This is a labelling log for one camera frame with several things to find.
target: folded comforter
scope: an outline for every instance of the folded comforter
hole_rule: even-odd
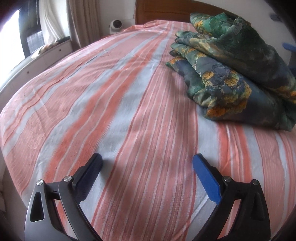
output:
[[[167,66],[184,77],[204,117],[291,131],[296,81],[275,49],[241,17],[193,13],[191,23],[198,33],[176,33]]]

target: pink and white striped sheet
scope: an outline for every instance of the pink and white striped sheet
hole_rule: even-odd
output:
[[[215,207],[192,168],[202,153],[223,175],[260,181],[272,236],[278,232],[296,202],[296,129],[203,118],[183,79],[165,66],[179,30],[194,31],[162,20],[130,27],[13,96],[0,115],[0,143],[26,205],[38,179],[60,181],[98,152],[104,166],[81,207],[104,240],[191,241]]]

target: wall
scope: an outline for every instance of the wall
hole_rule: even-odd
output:
[[[52,12],[57,17],[56,20],[61,27],[65,37],[69,36],[69,27],[67,19],[66,0],[48,0],[51,1]]]
[[[122,21],[123,28],[135,25],[136,0],[100,0],[103,35],[109,35],[109,24],[114,19]]]
[[[198,0],[226,9],[242,16],[252,24],[263,40],[272,45],[286,63],[289,63],[291,52],[285,50],[283,42],[295,44],[295,41],[283,23],[274,22],[269,14],[274,13],[264,0]]]

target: window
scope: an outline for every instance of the window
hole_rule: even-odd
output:
[[[39,18],[39,0],[28,0],[20,9],[20,39],[25,57],[44,45]]]
[[[0,86],[9,72],[25,58],[20,40],[19,13],[16,11],[0,32]]]

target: metal screw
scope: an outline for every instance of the metal screw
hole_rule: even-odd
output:
[[[72,180],[72,177],[71,176],[66,176],[65,178],[64,178],[64,181],[65,182],[69,182],[69,181],[71,181]]]
[[[252,183],[253,183],[254,185],[259,185],[259,181],[256,180],[256,179],[252,180]]]
[[[229,183],[232,181],[232,178],[230,176],[225,176],[224,180]]]
[[[44,182],[44,181],[43,181],[42,179],[40,179],[40,180],[37,181],[36,184],[37,184],[38,186],[40,186],[41,184],[43,184],[43,182]]]

